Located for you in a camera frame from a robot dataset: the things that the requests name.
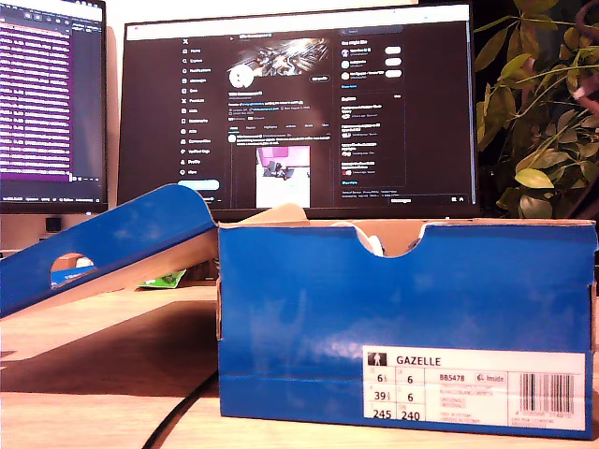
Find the monitor screen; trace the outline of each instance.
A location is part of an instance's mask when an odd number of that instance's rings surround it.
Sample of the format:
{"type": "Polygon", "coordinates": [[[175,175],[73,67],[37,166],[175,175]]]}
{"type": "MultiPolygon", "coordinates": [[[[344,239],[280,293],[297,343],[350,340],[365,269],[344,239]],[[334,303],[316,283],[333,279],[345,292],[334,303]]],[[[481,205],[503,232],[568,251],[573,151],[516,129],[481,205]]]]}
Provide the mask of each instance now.
{"type": "Polygon", "coordinates": [[[102,1],[0,0],[2,212],[102,211],[102,1]]]}
{"type": "Polygon", "coordinates": [[[118,202],[476,215],[471,54],[468,4],[129,23],[118,202]]]}

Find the monitor bezel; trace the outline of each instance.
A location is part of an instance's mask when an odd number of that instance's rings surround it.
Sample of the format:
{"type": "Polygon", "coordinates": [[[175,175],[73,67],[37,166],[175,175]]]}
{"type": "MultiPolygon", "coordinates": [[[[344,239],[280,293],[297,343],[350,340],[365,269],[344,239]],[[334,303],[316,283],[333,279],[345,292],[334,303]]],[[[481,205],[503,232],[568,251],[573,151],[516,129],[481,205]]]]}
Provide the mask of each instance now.
{"type": "MultiPolygon", "coordinates": [[[[394,5],[394,6],[375,6],[375,7],[352,7],[352,8],[334,8],[334,9],[319,9],[310,11],[297,11],[297,12],[282,12],[282,13],[268,13],[268,14],[250,14],[250,15],[231,15],[231,16],[218,16],[218,17],[206,17],[206,18],[195,18],[195,19],[173,19],[164,21],[146,21],[146,22],[126,22],[124,24],[124,41],[123,41],[123,78],[121,85],[124,86],[124,78],[126,76],[126,64],[125,64],[125,52],[127,43],[127,32],[130,26],[136,25],[148,25],[148,24],[161,24],[161,23],[184,23],[184,22],[211,22],[221,21],[230,19],[257,19],[263,17],[278,17],[278,16],[299,16],[308,14],[320,14],[320,13],[335,13],[335,12],[347,12],[347,11],[366,11],[366,10],[379,10],[379,9],[397,9],[404,7],[439,7],[439,6],[450,6],[450,5],[467,5],[469,8],[469,33],[470,33],[470,82],[472,86],[472,105],[474,119],[471,120],[472,124],[472,136],[474,138],[474,173],[473,182],[476,192],[476,203],[471,202],[467,205],[462,205],[458,208],[452,208],[451,205],[442,206],[428,206],[428,207],[414,207],[410,206],[409,210],[404,210],[400,207],[375,207],[375,208],[304,208],[306,216],[309,219],[314,220],[329,220],[329,219],[427,219],[427,218],[476,218],[481,216],[482,209],[480,203],[480,189],[479,189],[479,178],[478,178],[478,148],[476,141],[476,100],[475,100],[475,71],[474,71],[474,55],[475,55],[475,43],[474,43],[474,24],[473,24],[473,4],[472,0],[462,1],[449,1],[449,2],[435,2],[426,3],[419,5],[394,5]]],[[[124,102],[124,92],[121,92],[121,109],[124,102]]],[[[120,116],[120,129],[123,125],[123,114],[120,116]]],[[[121,135],[119,135],[119,166],[121,158],[121,135]]],[[[117,180],[117,206],[123,204],[119,202],[118,195],[118,184],[121,179],[121,170],[119,170],[117,180]]],[[[266,209],[253,208],[253,209],[210,209],[212,218],[216,222],[231,223],[239,220],[244,220],[252,215],[256,215],[266,209]]]]}
{"type": "Polygon", "coordinates": [[[63,213],[101,213],[109,208],[109,178],[108,178],[108,99],[107,99],[107,19],[106,1],[88,0],[88,3],[98,5],[102,9],[102,39],[100,47],[101,57],[101,93],[102,93],[102,177],[103,188],[99,203],[59,203],[59,202],[15,202],[0,200],[2,214],[63,214],[63,213]]]}

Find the social media webpage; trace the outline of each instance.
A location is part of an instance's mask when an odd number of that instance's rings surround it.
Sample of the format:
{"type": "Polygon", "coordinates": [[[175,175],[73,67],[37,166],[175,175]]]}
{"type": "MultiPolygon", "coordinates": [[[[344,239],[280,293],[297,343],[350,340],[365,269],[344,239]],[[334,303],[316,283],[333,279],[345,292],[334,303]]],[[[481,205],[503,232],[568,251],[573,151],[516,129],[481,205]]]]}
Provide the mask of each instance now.
{"type": "Polygon", "coordinates": [[[119,202],[170,182],[213,210],[476,201],[467,21],[219,36],[182,24],[161,38],[144,26],[127,27],[119,202]]]}

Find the wooden desk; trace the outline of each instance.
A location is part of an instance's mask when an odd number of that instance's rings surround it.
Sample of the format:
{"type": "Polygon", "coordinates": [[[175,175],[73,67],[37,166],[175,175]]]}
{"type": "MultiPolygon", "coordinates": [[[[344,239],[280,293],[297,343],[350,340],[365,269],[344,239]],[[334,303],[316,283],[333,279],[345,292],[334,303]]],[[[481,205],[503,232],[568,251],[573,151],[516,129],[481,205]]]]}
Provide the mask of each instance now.
{"type": "MultiPolygon", "coordinates": [[[[2,447],[140,448],[181,399],[216,370],[214,306],[213,287],[126,291],[6,320],[2,447]]],[[[596,374],[594,381],[597,390],[596,374]]],[[[599,441],[224,418],[213,383],[162,447],[507,446],[599,448],[599,441]]]]}

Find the image on screen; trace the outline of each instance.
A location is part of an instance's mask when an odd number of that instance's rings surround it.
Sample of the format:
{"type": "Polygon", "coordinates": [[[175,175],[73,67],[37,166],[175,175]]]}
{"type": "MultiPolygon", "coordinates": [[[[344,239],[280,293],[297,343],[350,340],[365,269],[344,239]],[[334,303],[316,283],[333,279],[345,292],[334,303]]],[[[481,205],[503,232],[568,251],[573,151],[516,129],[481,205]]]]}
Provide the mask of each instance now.
{"type": "Polygon", "coordinates": [[[473,216],[471,37],[466,4],[130,23],[118,202],[179,183],[218,220],[473,216]]]}
{"type": "Polygon", "coordinates": [[[3,211],[102,211],[103,2],[0,1],[3,211]]]}

